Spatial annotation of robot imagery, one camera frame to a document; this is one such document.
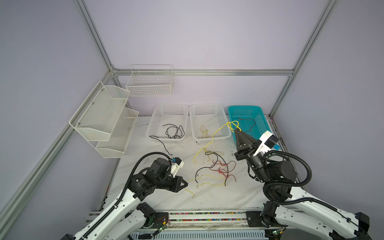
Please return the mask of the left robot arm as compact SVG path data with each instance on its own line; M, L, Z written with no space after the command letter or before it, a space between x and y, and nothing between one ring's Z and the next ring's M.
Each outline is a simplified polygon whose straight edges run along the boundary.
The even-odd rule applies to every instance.
M134 165L123 190L91 223L64 240L121 240L151 222L155 210L144 200L156 189L177 193L188 186L177 172L184 162L161 152L151 152Z

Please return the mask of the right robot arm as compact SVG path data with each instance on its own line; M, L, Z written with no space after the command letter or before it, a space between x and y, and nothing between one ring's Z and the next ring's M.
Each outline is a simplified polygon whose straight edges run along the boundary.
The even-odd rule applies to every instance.
M254 139L234 130L237 161L245 160L248 174L263 184L268 199L260 214L266 227L293 227L323 240L369 240L370 218L336 208L303 189L312 179L310 166L301 158L274 150L278 138L266 131Z

